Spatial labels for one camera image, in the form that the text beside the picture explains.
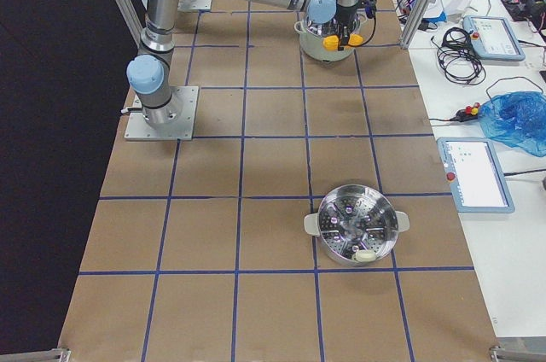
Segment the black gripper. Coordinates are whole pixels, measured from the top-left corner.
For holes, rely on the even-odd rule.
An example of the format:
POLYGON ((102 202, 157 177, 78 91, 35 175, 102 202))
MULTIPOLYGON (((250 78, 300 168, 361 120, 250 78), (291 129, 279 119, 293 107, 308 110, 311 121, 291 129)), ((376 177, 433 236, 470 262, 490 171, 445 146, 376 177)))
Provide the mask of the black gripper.
POLYGON ((342 49, 349 44, 351 33, 357 29, 356 23, 359 19, 359 10, 364 12, 368 20, 373 21, 372 36, 374 36, 376 28, 376 0, 336 0, 334 19, 342 49))

